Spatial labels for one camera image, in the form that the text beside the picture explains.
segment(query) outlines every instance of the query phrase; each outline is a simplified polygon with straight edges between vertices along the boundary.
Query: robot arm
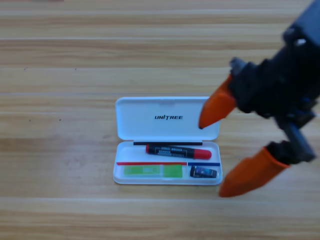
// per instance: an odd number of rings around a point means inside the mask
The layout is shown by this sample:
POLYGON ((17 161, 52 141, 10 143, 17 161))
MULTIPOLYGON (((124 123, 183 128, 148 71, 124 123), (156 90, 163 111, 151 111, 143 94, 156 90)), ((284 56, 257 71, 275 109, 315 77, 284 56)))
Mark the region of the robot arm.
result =
POLYGON ((315 114, 320 95, 320 0, 315 0, 283 33, 284 47, 260 64, 235 57, 227 80, 206 101, 199 118, 203 129, 225 118, 235 107, 274 118, 289 141, 271 142, 245 158, 226 177, 221 197, 259 188, 292 164, 316 156, 300 129, 315 114))

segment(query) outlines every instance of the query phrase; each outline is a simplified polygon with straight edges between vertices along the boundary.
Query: unitree logo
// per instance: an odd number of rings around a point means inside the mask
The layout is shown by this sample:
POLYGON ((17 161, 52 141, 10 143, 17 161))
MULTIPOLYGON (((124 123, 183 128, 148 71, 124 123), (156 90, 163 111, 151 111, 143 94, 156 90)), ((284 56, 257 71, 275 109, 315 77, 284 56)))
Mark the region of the unitree logo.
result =
POLYGON ((171 120, 171 119, 183 119, 184 116, 154 116, 154 119, 165 119, 165 120, 171 120))

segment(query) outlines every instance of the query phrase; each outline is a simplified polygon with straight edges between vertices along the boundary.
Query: open case lid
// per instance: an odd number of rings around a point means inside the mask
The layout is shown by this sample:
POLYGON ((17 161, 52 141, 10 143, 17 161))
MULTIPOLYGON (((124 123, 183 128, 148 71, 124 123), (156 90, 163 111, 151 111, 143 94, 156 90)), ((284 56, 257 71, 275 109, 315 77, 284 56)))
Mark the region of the open case lid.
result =
POLYGON ((208 97, 122 97, 115 104, 118 136, 136 142, 201 142, 219 135, 219 122, 198 128, 208 97))

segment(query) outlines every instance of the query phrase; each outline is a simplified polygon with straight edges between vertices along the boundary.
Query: red strip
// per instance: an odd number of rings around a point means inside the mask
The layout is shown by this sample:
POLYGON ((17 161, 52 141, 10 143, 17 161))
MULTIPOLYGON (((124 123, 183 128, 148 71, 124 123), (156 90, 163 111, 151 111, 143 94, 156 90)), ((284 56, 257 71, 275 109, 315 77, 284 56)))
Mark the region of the red strip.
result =
POLYGON ((186 166, 186 162, 117 162, 117 165, 184 165, 186 166))

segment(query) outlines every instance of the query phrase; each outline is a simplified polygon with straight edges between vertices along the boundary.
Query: white plastic case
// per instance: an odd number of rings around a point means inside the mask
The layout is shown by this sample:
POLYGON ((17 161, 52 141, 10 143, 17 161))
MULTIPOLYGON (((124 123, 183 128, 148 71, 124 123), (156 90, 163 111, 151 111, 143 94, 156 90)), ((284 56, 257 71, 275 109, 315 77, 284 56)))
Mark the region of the white plastic case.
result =
POLYGON ((113 179, 118 184, 142 185, 217 185, 223 180, 219 146, 212 142, 219 135, 219 122, 198 128, 203 96, 161 96, 122 97, 115 104, 118 136, 126 140, 117 147, 113 168, 113 179), (209 160, 183 157, 168 157, 146 153, 145 144, 134 143, 198 143, 202 145, 181 145, 181 147, 209 150, 209 160), (164 177, 164 165, 160 173, 147 175, 126 175, 127 163, 187 163, 182 166, 182 177, 164 177), (216 178, 195 178, 190 176, 191 166, 217 171, 216 178))

